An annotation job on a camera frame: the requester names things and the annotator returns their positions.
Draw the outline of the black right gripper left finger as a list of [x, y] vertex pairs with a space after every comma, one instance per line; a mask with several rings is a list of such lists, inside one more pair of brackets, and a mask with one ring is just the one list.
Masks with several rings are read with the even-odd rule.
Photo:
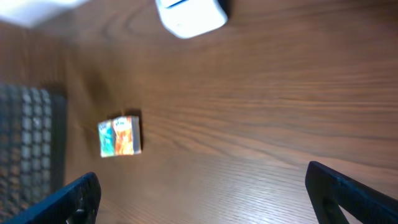
[[101, 200], [97, 175], [89, 172], [5, 224], [96, 223]]

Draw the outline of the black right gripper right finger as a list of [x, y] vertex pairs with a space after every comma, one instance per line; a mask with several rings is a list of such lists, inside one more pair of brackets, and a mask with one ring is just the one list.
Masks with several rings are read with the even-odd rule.
[[308, 164], [305, 186], [319, 223], [397, 223], [397, 200], [317, 161]]

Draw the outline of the orange small packet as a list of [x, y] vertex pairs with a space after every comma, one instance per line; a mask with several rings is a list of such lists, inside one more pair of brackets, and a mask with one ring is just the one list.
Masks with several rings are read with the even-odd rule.
[[120, 116], [112, 121], [117, 156], [132, 156], [142, 152], [141, 130], [137, 116]]

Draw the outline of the teal tissue box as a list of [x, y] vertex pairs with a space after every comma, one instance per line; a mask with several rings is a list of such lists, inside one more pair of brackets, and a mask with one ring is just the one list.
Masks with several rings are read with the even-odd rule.
[[113, 128], [111, 120], [103, 121], [98, 124], [101, 157], [111, 157], [115, 155]]

